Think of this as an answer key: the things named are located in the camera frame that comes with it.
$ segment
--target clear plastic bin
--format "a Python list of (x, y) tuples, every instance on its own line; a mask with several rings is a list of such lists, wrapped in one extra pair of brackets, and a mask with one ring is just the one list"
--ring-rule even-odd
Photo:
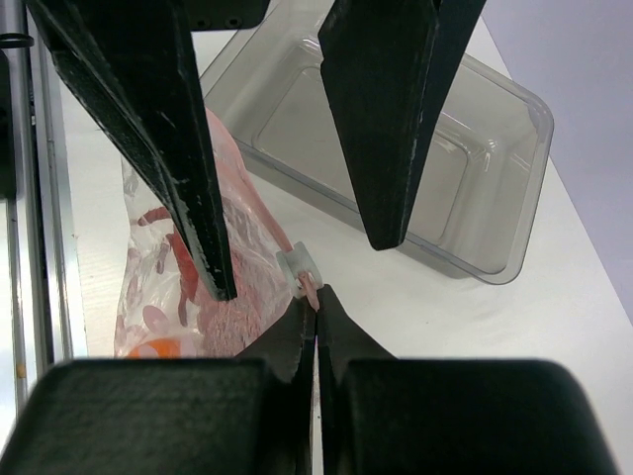
[[(233, 37), (202, 81), (207, 106), (252, 171), (267, 179), (283, 174), (296, 182), (286, 180), (286, 189), (358, 224), (319, 73), (317, 31), (330, 4), (282, 0), (258, 29)], [(552, 116), (538, 97), (465, 55), (424, 167), (408, 247), (489, 283), (514, 279), (552, 132)], [(315, 199), (315, 192), (322, 196)]]

